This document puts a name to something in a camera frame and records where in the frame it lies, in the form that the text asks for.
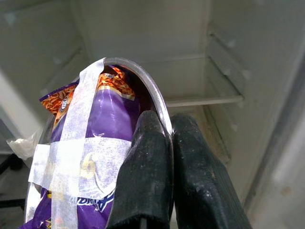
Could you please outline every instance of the purple snack bag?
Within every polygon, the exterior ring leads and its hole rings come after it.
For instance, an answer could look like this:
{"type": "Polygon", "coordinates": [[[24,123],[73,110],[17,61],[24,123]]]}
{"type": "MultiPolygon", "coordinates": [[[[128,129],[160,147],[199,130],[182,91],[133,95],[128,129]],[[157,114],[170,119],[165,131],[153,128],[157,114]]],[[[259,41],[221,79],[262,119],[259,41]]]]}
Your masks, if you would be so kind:
{"type": "MultiPolygon", "coordinates": [[[[131,141],[140,104],[128,85],[127,72],[119,67],[105,66],[100,74],[95,97],[88,120],[86,138],[107,137],[131,141]]],[[[66,114],[69,109],[76,83],[58,89],[41,98],[41,102],[56,115],[51,143],[61,138],[66,114]]],[[[110,215],[114,191],[103,199],[78,198],[77,215],[79,229],[104,229],[110,215]]],[[[51,192],[42,189],[41,201],[32,220],[21,229],[51,228],[51,192]]]]}

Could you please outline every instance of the snack bag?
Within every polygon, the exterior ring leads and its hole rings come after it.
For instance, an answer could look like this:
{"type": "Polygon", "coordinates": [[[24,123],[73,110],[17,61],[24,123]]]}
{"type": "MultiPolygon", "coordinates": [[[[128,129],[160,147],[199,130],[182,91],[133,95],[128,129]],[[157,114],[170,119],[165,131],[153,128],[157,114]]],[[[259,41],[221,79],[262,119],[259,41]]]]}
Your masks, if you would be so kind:
{"type": "MultiPolygon", "coordinates": [[[[105,66],[100,74],[95,96],[93,99],[87,131],[86,140],[103,138],[105,142],[123,142],[125,146],[130,144],[135,130],[137,119],[140,115],[140,103],[135,92],[129,86],[128,70],[116,66],[105,66]]],[[[79,82],[71,83],[65,87],[53,91],[40,99],[42,105],[56,116],[51,134],[51,145],[61,139],[63,126],[67,111],[73,100],[74,90],[79,82]]],[[[128,147],[116,152],[105,148],[100,154],[113,154],[124,159],[128,147]]],[[[106,167],[99,167],[100,161],[95,161],[93,175],[101,185],[107,183],[107,176],[114,176],[118,171],[118,164],[108,160],[106,167]]],[[[106,227],[110,215],[114,190],[102,199],[77,198],[77,217],[79,229],[103,229],[106,227]]],[[[45,188],[41,190],[41,201],[35,211],[32,220],[28,221],[22,229],[46,229],[51,228],[51,199],[52,193],[45,188]]]]}

